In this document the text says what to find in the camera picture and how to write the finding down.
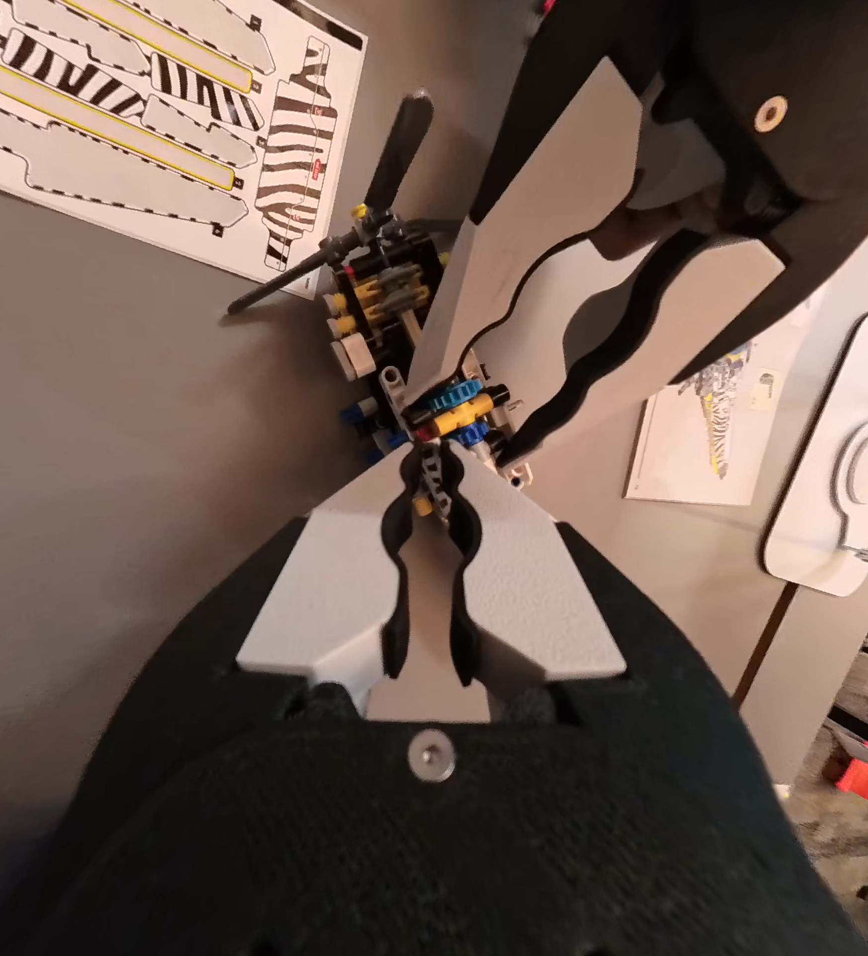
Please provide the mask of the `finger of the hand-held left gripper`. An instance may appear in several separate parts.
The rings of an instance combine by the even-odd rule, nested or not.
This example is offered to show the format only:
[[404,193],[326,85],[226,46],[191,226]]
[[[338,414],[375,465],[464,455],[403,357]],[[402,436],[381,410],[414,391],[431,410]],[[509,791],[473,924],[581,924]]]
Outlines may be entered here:
[[721,358],[732,347],[722,334],[785,269],[759,240],[681,231],[661,242],[575,309],[550,371],[530,345],[525,378],[502,373],[525,413],[502,458],[526,458],[577,415],[599,422]]
[[504,322],[537,263],[626,198],[641,117],[639,97],[602,59],[488,213],[463,221],[416,345],[407,402],[455,375],[476,339]]

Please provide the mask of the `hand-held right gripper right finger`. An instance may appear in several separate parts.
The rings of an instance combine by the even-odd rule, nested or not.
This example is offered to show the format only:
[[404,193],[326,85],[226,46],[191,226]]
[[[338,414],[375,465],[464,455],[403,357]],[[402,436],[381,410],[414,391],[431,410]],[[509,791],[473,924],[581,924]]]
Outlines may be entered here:
[[559,526],[471,451],[449,448],[450,652],[488,721],[536,690],[618,678],[627,663]]

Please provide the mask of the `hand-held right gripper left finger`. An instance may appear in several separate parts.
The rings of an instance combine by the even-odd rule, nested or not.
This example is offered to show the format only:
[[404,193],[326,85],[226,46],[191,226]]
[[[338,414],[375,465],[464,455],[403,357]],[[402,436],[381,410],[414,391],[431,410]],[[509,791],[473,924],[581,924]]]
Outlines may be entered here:
[[364,714],[374,686],[396,678],[411,632],[412,446],[403,445],[315,508],[248,630],[246,672],[344,687]]

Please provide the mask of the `grey holed lego beam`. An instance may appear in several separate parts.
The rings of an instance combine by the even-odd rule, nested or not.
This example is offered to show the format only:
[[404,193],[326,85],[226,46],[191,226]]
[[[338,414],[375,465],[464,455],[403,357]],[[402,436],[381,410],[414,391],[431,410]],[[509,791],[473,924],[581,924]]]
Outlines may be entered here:
[[440,439],[435,439],[421,448],[420,479],[414,495],[414,507],[419,517],[435,516],[447,527],[452,497],[444,484],[441,445]]

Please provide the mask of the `lego helicopter model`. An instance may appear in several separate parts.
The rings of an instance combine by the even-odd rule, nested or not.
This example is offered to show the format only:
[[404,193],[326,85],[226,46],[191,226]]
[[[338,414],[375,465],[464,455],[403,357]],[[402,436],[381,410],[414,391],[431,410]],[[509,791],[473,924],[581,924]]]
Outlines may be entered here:
[[[510,432],[511,402],[498,385],[488,385],[488,374],[475,356],[464,361],[462,371],[434,399],[424,400],[407,418],[402,415],[406,376],[449,260],[435,239],[460,228],[452,221],[405,221],[392,208],[433,116],[426,90],[407,95],[350,229],[321,240],[315,254],[236,300],[228,315],[241,314],[292,281],[328,269],[332,291],[323,298],[332,352],[345,378],[363,381],[369,390],[341,417],[366,443],[368,465],[415,439],[415,427],[453,416],[455,425],[444,437],[458,440],[497,471]],[[286,266],[290,240],[314,224],[334,127],[326,98],[277,95],[259,182],[260,198],[282,203],[265,210],[274,227],[268,257],[277,266]]]

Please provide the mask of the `open instruction booklet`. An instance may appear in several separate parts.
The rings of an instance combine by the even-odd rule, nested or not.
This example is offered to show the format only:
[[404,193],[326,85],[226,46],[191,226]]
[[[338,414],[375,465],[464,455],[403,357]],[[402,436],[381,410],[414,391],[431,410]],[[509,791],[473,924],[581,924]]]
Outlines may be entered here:
[[647,400],[624,497],[749,506],[801,343],[764,334]]

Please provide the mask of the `white rounded plastic panel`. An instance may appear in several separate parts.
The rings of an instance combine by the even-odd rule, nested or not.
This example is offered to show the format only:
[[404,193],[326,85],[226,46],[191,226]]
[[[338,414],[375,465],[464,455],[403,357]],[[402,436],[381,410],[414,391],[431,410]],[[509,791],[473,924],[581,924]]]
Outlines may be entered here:
[[868,577],[868,315],[851,333],[762,546],[774,578],[845,598]]

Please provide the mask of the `zebra striped sticker sheet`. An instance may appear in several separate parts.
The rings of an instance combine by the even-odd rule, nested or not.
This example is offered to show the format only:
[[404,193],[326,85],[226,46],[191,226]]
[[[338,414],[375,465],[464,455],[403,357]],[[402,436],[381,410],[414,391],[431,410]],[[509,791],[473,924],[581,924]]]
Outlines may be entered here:
[[367,45],[310,2],[0,2],[0,191],[282,278],[328,234]]

